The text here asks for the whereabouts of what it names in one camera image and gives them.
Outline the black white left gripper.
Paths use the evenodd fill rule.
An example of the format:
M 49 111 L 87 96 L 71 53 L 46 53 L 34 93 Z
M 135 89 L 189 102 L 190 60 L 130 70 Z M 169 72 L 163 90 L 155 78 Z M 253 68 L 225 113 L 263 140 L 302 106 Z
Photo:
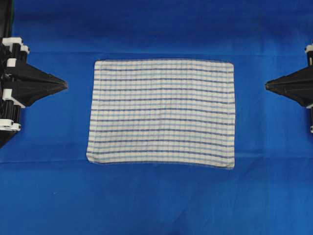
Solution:
M 46 96 L 67 89 L 67 82 L 26 63 L 30 53 L 20 37 L 0 39 L 0 129 L 21 130 L 21 109 L 31 106 Z M 8 73 L 14 68 L 14 76 L 38 83 L 17 83 L 18 79 Z

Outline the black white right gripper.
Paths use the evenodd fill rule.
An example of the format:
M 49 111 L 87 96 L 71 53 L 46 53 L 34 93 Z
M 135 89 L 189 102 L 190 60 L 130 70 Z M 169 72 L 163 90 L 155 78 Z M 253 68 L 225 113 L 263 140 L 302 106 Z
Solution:
M 282 95 L 298 102 L 302 107 L 310 110 L 310 132 L 313 132 L 313 44 L 305 47 L 308 66 L 286 76 L 268 81 L 265 88 L 268 91 Z M 288 87 L 286 84 L 298 84 L 308 82 L 310 87 Z

